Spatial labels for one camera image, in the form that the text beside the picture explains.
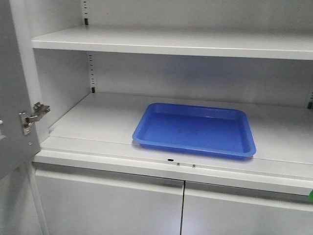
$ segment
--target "white shelf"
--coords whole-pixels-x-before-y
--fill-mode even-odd
[[[141,148],[132,134],[146,107],[154,102],[242,110],[257,153],[248,161],[235,161]],[[313,112],[305,108],[96,93],[51,127],[35,161],[148,175],[153,167],[164,167],[155,176],[305,195],[313,188],[312,118]],[[177,163],[180,167],[172,169]],[[136,170],[129,172],[123,164]]]
[[[313,34],[78,26],[34,37],[32,45],[44,49],[313,59]]]

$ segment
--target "green object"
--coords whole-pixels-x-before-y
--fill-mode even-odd
[[[309,194],[309,200],[313,202],[313,190]]]

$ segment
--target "cabinet shelf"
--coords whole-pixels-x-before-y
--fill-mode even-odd
[[[242,110],[248,116],[257,153],[249,161],[234,161],[141,148],[133,142],[132,134],[146,107],[154,102]],[[267,185],[280,182],[290,186],[284,181],[292,179],[297,186],[301,181],[309,184],[312,180],[312,115],[311,110],[296,107],[96,93],[88,95],[51,127],[50,137],[43,142],[43,150],[35,161],[57,165],[75,161],[72,156],[70,159],[64,156],[57,158],[55,154],[52,154],[53,157],[45,156],[45,151],[57,151],[86,156],[75,161],[74,166],[79,167],[92,168],[86,162],[94,164],[95,159],[90,158],[90,155],[95,155],[119,161],[141,161],[145,167],[150,163],[180,163],[193,169],[192,166],[196,165],[202,170],[228,172],[232,177],[238,177],[237,174],[242,173],[245,181],[258,181],[254,177],[259,175],[266,178]]]
[[[43,49],[313,59],[313,34],[310,33],[78,26],[34,37],[32,45]]]

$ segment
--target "upper shelf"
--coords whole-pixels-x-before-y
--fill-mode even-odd
[[[78,26],[32,38],[34,48],[313,59],[313,34]]]

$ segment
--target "tray rim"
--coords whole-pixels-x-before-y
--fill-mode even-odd
[[[142,140],[138,137],[138,134],[141,130],[141,127],[144,125],[145,120],[147,119],[148,111],[152,109],[156,105],[173,105],[173,106],[184,106],[184,107],[192,107],[192,108],[202,108],[202,109],[209,109],[209,110],[227,110],[227,111],[236,111],[238,113],[241,113],[244,116],[244,126],[246,128],[246,134],[247,134],[247,142],[250,147],[249,152],[235,152],[235,151],[226,151],[226,150],[218,150],[218,149],[211,149],[211,148],[203,148],[203,147],[197,147],[194,146],[188,146],[188,145],[181,145],[181,144],[171,144],[171,143],[164,143],[164,142],[155,142],[155,141],[146,141]],[[228,108],[219,108],[219,107],[206,107],[206,106],[197,106],[197,105],[184,105],[184,104],[172,104],[172,103],[152,103],[147,106],[144,114],[142,115],[134,133],[133,133],[133,140],[137,143],[139,143],[143,147],[154,147],[154,149],[159,150],[174,150],[176,152],[179,152],[179,150],[182,150],[181,153],[195,153],[195,154],[201,154],[201,155],[207,155],[207,156],[218,156],[218,157],[229,157],[229,158],[247,158],[247,157],[253,157],[253,155],[256,153],[256,147],[252,135],[252,131],[249,125],[249,121],[247,118],[247,115],[245,112],[237,109],[228,109]]]

